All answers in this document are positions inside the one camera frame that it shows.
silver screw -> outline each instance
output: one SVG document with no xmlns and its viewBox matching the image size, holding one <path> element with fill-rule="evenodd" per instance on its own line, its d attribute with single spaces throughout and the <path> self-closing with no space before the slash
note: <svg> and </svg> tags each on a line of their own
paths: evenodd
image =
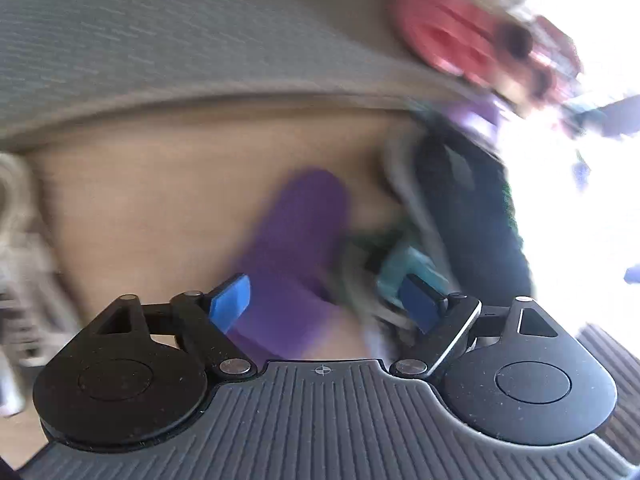
<svg viewBox="0 0 640 480">
<path fill-rule="evenodd" d="M 396 370 L 404 375 L 420 375 L 427 371 L 427 365 L 418 359 L 402 359 L 396 363 Z"/>
<path fill-rule="evenodd" d="M 246 359 L 227 359 L 220 363 L 220 370 L 229 375 L 242 375 L 251 370 L 251 363 Z"/>
</svg>

ribbed gray panel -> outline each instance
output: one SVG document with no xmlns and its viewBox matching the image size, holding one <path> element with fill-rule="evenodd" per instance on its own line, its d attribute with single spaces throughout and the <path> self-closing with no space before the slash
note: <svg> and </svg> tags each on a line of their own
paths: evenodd
<svg viewBox="0 0 640 480">
<path fill-rule="evenodd" d="M 469 93 L 409 54 L 386 0 L 0 0 L 0 9 L 4 145 L 51 122 L 203 96 Z"/>
<path fill-rule="evenodd" d="M 613 416 L 598 431 L 604 441 L 634 464 L 640 463 L 640 360 L 596 325 L 578 341 L 607 369 L 618 388 Z"/>
<path fill-rule="evenodd" d="M 26 480 L 619 479 L 630 466 L 598 437 L 527 447 L 454 418 L 422 381 L 377 361 L 272 363 L 222 386 L 180 435 L 127 454 L 60 444 L 21 471 Z"/>
</svg>

crosshair symbol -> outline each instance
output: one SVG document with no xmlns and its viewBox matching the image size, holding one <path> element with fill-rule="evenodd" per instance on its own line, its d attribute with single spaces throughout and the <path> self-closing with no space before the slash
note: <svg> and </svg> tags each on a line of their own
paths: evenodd
<svg viewBox="0 0 640 480">
<path fill-rule="evenodd" d="M 319 366 L 318 368 L 316 368 L 314 370 L 314 372 L 318 375 L 327 375 L 330 374 L 331 372 L 333 372 L 333 370 L 331 370 L 331 368 L 329 368 L 328 366 Z"/>
</svg>

wooden floor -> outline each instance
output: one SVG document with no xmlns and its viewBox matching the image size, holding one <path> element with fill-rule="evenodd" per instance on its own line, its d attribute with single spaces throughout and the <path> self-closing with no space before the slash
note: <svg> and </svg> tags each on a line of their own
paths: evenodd
<svg viewBox="0 0 640 480">
<path fill-rule="evenodd" d="M 162 302 L 227 276 L 253 225 L 300 168 L 347 185 L 352 225 L 377 227 L 399 205 L 380 185 L 383 139 L 399 112 L 329 104 L 212 105 L 94 121 L 28 154 L 41 179 L 56 251 L 85 320 L 134 292 Z M 310 358 L 369 355 L 346 312 Z M 19 466 L 45 443 L 30 407 L 0 420 L 0 454 Z"/>
</svg>

pink object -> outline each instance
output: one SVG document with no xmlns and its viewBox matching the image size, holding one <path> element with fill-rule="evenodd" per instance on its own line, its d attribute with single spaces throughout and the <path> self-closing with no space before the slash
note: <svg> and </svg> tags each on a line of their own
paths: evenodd
<svg viewBox="0 0 640 480">
<path fill-rule="evenodd" d="M 402 38 L 427 64 L 490 86 L 495 66 L 494 17 L 470 0 L 394 0 Z"/>
</svg>

